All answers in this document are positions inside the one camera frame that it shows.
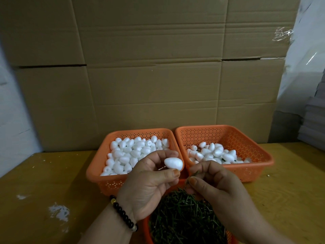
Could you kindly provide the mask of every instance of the left hand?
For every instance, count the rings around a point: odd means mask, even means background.
[[[154,151],[141,159],[128,174],[116,201],[129,218],[137,222],[150,215],[165,191],[178,183],[179,170],[158,170],[164,166],[165,158],[177,156],[177,151]]]

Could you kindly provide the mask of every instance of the perforated basket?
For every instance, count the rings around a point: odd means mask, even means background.
[[[165,195],[172,191],[178,190],[178,188],[184,188],[185,181],[186,181],[186,179],[180,179],[177,185],[172,186],[168,190],[166,190]],[[150,216],[151,215],[149,215],[148,217],[146,217],[143,220],[143,232],[144,232],[144,236],[146,238],[147,244],[154,244],[152,241],[150,229],[149,229]],[[229,231],[226,231],[226,235],[227,235],[227,244],[238,244],[238,241],[234,238],[234,236]]]
[[[236,150],[237,156],[250,157],[252,163],[226,164],[225,168],[235,173],[242,182],[256,180],[266,166],[274,164],[272,156],[237,128],[228,125],[178,127],[175,136],[182,153],[186,169],[194,165],[189,160],[187,149],[205,141],[220,143],[227,150]]]
[[[121,139],[124,139],[126,137],[134,139],[137,136],[140,136],[141,138],[150,139],[153,135],[156,135],[158,139],[168,139],[169,149],[177,151],[179,153],[178,158],[183,161],[184,168],[184,160],[182,158],[174,134],[171,130],[166,128],[153,128],[116,131],[108,134],[105,137],[103,143],[100,145],[100,148],[96,152],[93,160],[87,168],[87,179],[91,182],[97,183],[103,194],[107,196],[111,194],[117,194],[119,188],[123,185],[124,181],[126,180],[127,175],[100,176],[100,174],[103,172],[103,168],[106,166],[105,162],[107,160],[107,154],[111,152],[111,142],[118,137],[120,137]]]

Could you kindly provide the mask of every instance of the clear plastic wrap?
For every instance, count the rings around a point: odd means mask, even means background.
[[[275,37],[273,38],[273,41],[281,41],[281,40],[284,40],[284,39],[291,39],[291,35],[292,33],[294,32],[293,29],[289,29],[287,30],[288,28],[286,27],[278,27],[276,30],[275,30]]]

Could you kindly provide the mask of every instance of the white wall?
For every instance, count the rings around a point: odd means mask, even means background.
[[[40,151],[18,85],[0,48],[0,177]]]
[[[293,141],[325,68],[325,0],[301,0],[269,142]]]

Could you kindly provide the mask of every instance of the hand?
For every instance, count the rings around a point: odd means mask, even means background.
[[[204,161],[190,168],[191,173],[197,171],[199,174],[189,178],[187,193],[201,194],[239,241],[255,243],[257,235],[266,232],[269,226],[238,177],[214,161]]]
[[[177,151],[154,151],[141,159],[128,174],[116,201],[125,209],[131,220],[137,222],[150,215],[156,209],[165,191],[178,183],[179,170],[158,171],[164,166],[165,158],[177,156]]]

